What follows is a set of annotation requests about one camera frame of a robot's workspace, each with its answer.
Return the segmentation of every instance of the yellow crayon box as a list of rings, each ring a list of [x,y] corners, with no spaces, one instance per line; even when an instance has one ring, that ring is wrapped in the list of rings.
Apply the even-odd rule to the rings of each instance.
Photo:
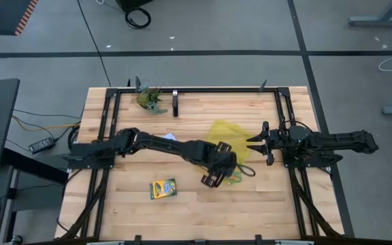
[[[150,183],[149,187],[151,200],[177,194],[175,179],[157,180]]]

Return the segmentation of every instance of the yellow cable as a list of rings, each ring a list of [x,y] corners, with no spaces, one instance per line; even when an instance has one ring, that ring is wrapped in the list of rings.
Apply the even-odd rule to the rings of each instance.
[[[12,116],[12,118],[19,124],[19,126],[24,129],[25,131],[41,131],[43,129],[28,129],[22,123],[19,121],[19,118]],[[67,128],[67,127],[75,127],[78,126],[78,124],[71,124],[71,125],[57,125],[57,126],[47,126],[43,127],[44,129],[61,129],[61,128]]]

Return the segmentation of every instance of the black box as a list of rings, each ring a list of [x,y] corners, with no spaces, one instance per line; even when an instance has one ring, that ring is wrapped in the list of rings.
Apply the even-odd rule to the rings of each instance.
[[[141,5],[145,3],[149,3],[152,0],[116,0],[117,4],[119,4],[119,7],[123,11],[127,11],[127,9],[130,9],[132,7],[140,7]]]

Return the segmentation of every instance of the wood surface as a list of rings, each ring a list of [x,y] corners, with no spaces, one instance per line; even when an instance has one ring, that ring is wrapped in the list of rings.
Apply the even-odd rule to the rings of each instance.
[[[290,91],[297,120],[317,130],[307,88],[290,87]],[[97,138],[104,95],[105,88],[90,88],[79,142]],[[169,112],[152,116],[137,104],[136,95],[123,94],[116,130],[137,127],[158,136],[173,133],[177,140],[187,141],[204,139],[215,120],[237,124],[255,135],[260,133],[264,120],[269,121],[271,128],[279,125],[272,93],[180,93],[178,118],[172,116],[172,96],[161,95],[161,99],[161,108],[168,108]],[[244,176],[238,184],[223,183],[217,189],[200,183],[202,173],[171,154],[143,150],[118,157],[108,180],[100,239],[133,240],[135,235],[142,235],[143,240],[253,240],[255,234],[261,234],[263,239],[299,238],[288,171],[280,152],[275,150],[274,155],[275,163],[268,167],[265,157],[251,152],[246,164],[257,175]],[[66,187],[60,214],[60,222],[66,228],[85,206],[90,175],[90,170],[83,170]],[[308,176],[316,207],[342,233],[329,175],[310,168]],[[168,178],[175,178],[178,195],[151,200],[149,183]],[[303,204],[302,208],[311,234],[308,211]],[[89,234],[93,234],[95,217],[94,210]],[[57,227],[56,237],[63,233]]]

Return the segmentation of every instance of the small plant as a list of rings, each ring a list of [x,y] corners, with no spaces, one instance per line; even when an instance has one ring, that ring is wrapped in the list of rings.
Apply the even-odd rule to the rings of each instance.
[[[137,97],[137,102],[143,108],[147,109],[152,115],[159,115],[167,112],[167,109],[160,109],[158,107],[158,101],[160,101],[159,96],[161,95],[161,90],[159,88],[149,88],[148,84],[140,86],[140,94]]]

